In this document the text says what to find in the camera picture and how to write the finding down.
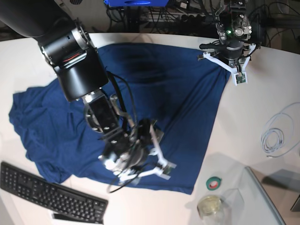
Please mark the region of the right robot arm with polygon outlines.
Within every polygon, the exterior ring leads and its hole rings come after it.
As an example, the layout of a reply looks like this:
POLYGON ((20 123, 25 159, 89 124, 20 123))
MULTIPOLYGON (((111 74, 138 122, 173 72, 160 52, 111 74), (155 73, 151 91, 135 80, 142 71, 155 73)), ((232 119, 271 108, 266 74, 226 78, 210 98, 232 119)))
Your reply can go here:
POLYGON ((116 76, 106 71, 82 26, 53 0, 3 0, 0 19, 18 34, 38 42, 68 101, 82 99, 88 125, 103 134, 104 167, 120 181, 166 176, 168 162, 153 123, 139 121, 124 105, 116 76))

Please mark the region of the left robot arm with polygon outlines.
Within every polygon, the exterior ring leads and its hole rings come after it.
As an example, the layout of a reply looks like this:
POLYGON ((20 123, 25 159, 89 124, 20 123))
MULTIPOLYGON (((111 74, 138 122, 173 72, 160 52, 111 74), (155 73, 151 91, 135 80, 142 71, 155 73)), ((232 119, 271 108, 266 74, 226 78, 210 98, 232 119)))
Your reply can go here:
POLYGON ((201 44, 201 50, 214 50, 212 57, 218 58, 229 67, 234 68, 246 63, 255 50, 261 47, 261 42, 253 39, 252 26, 246 10, 246 0, 221 0, 217 7, 210 3, 210 13, 205 14, 215 24, 218 40, 201 44))

